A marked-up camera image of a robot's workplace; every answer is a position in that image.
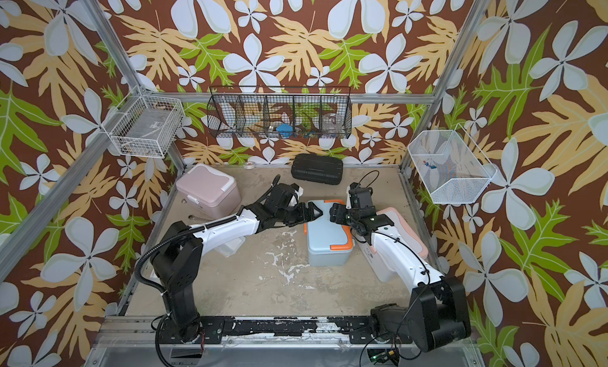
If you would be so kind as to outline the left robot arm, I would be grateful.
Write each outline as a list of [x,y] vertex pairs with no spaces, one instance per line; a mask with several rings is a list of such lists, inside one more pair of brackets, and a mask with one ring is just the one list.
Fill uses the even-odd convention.
[[172,224],[165,238],[139,258],[134,277],[160,292],[166,309],[164,320],[171,322],[180,341],[189,343],[200,333],[193,282],[202,257],[238,238],[320,218],[323,211],[315,203],[300,202],[302,193],[300,186],[281,183],[277,175],[261,197],[235,214],[205,224]]

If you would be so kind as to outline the pink medicine chest box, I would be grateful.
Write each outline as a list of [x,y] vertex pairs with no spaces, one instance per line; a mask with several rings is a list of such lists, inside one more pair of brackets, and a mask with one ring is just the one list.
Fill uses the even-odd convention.
[[230,215],[242,202],[235,178],[208,165],[195,165],[176,185],[187,201],[210,219]]

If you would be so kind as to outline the white and salmon first aid box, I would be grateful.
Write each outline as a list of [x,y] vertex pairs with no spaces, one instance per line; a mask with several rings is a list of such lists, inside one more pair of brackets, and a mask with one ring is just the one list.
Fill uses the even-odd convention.
[[[405,241],[413,251],[416,251],[416,254],[418,254],[421,259],[426,261],[428,257],[428,248],[423,244],[419,236],[414,232],[403,216],[393,207],[378,212],[378,215],[382,214],[386,214],[386,216],[394,222],[400,239]],[[381,282],[388,283],[397,277],[397,272],[388,264],[382,255],[378,254],[378,251],[374,247],[369,246],[367,243],[359,243],[359,247],[364,253],[372,270],[375,272],[376,277]]]

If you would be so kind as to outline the grey box orange handle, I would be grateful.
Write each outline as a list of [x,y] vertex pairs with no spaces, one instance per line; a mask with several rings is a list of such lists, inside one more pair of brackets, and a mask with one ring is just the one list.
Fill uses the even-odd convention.
[[330,221],[329,211],[342,200],[313,200],[322,216],[304,224],[307,235],[308,264],[312,267],[338,267],[344,265],[354,248],[350,227]]

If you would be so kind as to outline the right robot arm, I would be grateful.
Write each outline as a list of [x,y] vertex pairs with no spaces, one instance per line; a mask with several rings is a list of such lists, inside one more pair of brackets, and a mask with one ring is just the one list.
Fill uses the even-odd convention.
[[428,249],[399,213],[375,208],[370,186],[352,183],[347,192],[347,201],[329,210],[331,222],[350,227],[355,240],[378,256],[409,291],[406,307],[385,304],[372,308],[372,335],[382,340],[400,338],[423,352],[470,337],[461,281],[426,261]]

